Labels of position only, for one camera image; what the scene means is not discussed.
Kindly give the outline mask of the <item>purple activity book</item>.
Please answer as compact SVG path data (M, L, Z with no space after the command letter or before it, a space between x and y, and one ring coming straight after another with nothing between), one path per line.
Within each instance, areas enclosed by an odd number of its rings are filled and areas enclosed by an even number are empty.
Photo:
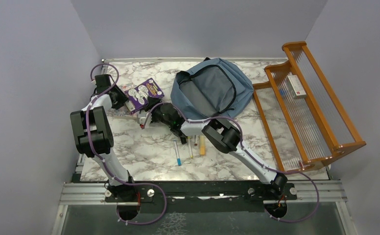
M149 78L139 84L138 86L131 88L125 92L129 101L125 103L131 115L142 110L145 105L148 104L148 98L163 98L164 92L153 78Z

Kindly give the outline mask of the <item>blue student backpack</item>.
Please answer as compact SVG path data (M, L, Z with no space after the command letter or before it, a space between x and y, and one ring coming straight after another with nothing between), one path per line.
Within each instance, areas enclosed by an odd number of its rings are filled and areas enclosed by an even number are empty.
M188 119L235 118L249 104L253 92L251 80L236 64L206 58L176 74L170 98Z

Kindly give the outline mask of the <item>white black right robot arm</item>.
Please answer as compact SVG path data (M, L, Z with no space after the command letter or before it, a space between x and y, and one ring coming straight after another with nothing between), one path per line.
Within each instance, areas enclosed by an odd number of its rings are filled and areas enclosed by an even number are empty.
M247 166L265 185L265 194L277 199L284 194L287 177L254 153L243 141L240 125L229 117L215 116L206 119L187 119L180 110L167 102L148 104L142 128L149 122L160 122L169 127L182 143L191 136L204 136L221 153L230 154Z

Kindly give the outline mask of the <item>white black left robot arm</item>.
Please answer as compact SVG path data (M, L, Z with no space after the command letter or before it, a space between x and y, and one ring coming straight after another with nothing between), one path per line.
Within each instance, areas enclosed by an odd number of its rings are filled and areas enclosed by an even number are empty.
M109 74L95 76L96 89L90 103L70 114L77 151L99 164L108 178L107 190L114 198L130 201L136 196L133 178L114 153L114 137L106 111L118 110L128 101Z

